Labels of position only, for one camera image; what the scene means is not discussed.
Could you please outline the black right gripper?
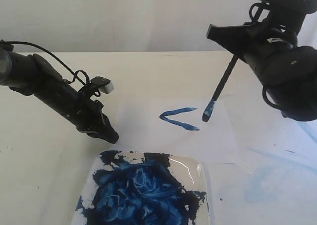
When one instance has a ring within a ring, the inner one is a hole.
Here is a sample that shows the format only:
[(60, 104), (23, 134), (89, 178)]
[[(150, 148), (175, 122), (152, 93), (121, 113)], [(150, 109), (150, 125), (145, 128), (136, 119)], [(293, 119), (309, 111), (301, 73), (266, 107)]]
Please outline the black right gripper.
[(281, 69), (307, 54), (307, 47), (299, 47), (297, 41), (305, 17), (305, 13), (294, 10), (271, 9), (265, 19), (255, 24), (225, 27), (210, 24), (207, 39), (252, 69)]

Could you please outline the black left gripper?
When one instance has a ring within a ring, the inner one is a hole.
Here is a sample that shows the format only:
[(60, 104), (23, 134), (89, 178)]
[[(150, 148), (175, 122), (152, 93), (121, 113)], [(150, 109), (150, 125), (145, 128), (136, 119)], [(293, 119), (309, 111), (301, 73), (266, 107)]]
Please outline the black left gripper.
[(87, 90), (82, 88), (75, 91), (72, 97), (67, 98), (65, 105), (65, 117), (79, 132), (109, 143), (119, 140), (119, 135), (113, 129), (109, 118), (102, 113), (103, 104), (98, 100), (93, 101)]

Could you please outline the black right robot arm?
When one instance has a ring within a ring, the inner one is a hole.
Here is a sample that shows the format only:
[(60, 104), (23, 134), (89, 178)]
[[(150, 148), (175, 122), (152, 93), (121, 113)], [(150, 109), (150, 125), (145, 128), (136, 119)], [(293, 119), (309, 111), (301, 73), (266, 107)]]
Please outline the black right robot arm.
[(210, 25), (207, 38), (246, 63), (261, 83), (264, 101), (295, 121), (317, 118), (317, 51), (271, 16), (240, 26)]

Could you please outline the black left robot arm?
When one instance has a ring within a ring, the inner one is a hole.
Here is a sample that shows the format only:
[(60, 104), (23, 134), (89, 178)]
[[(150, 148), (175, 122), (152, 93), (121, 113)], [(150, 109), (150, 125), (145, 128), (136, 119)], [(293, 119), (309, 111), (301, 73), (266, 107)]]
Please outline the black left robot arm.
[(27, 45), (40, 49), (62, 66), (65, 63), (50, 51), (29, 42), (0, 42), (0, 84), (24, 96), (35, 96), (48, 107), (65, 118), (76, 129), (92, 138), (99, 138), (111, 144), (119, 140), (109, 118), (103, 114), (103, 104), (92, 100), (114, 90), (112, 81), (96, 76), (89, 78), (83, 70), (70, 71), (72, 79), (67, 80), (39, 54), (21, 55), (14, 52), (14, 45)]

